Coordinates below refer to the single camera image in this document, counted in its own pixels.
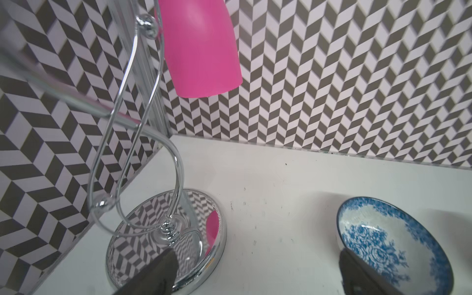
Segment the blue floral ceramic bowl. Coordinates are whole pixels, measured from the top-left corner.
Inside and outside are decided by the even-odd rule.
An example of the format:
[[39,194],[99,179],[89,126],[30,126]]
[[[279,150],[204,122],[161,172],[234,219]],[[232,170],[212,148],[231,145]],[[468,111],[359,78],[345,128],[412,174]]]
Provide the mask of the blue floral ceramic bowl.
[[353,197],[339,207],[340,248],[348,248],[404,295],[449,295],[451,263],[434,236],[383,200]]

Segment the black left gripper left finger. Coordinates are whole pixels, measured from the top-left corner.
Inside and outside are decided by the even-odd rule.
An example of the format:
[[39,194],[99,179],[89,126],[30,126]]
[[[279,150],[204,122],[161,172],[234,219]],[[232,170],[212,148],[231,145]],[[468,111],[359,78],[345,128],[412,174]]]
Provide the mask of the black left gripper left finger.
[[168,248],[119,288],[114,295],[170,295],[177,279],[178,269],[177,255],[172,248]]

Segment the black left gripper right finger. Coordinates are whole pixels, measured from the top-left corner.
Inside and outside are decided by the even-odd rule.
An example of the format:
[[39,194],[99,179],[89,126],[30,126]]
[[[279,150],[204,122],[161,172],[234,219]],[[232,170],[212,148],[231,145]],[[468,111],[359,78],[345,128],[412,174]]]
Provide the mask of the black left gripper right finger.
[[352,250],[340,252],[339,269],[346,295],[399,295],[400,292]]

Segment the pink plastic cup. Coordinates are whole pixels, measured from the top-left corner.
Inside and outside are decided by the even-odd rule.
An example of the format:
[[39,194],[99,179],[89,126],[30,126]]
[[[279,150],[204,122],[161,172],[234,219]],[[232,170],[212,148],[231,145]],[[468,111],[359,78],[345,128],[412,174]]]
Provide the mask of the pink plastic cup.
[[221,0],[159,1],[165,61],[177,96],[203,98],[242,84],[237,41]]

